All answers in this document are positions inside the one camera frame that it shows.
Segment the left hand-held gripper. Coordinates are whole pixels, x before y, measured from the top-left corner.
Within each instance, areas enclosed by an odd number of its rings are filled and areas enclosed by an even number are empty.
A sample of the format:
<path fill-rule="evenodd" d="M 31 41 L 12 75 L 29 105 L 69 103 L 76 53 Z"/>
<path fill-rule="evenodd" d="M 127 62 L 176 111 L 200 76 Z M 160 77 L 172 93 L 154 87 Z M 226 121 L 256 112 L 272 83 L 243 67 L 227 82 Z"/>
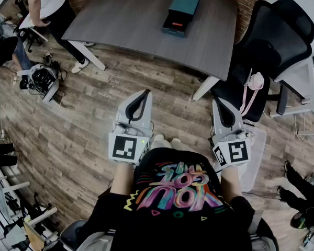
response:
<path fill-rule="evenodd" d="M 117 163 L 138 166 L 150 148 L 153 136 L 150 124 L 152 93 L 144 89 L 124 100 L 117 112 L 118 121 L 132 121 L 131 125 L 114 122 L 108 135 L 108 158 Z"/>

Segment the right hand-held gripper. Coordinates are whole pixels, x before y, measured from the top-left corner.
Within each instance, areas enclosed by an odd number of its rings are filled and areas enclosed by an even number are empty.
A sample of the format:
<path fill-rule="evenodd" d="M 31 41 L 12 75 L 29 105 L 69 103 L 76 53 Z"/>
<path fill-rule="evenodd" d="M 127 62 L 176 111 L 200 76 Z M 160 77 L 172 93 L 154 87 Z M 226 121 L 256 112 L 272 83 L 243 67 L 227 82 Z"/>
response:
<path fill-rule="evenodd" d="M 227 168 L 246 164 L 251 159 L 252 132 L 240 128 L 243 120 L 239 110 L 222 98 L 212 101 L 211 150 L 216 158 L 214 168 Z"/>

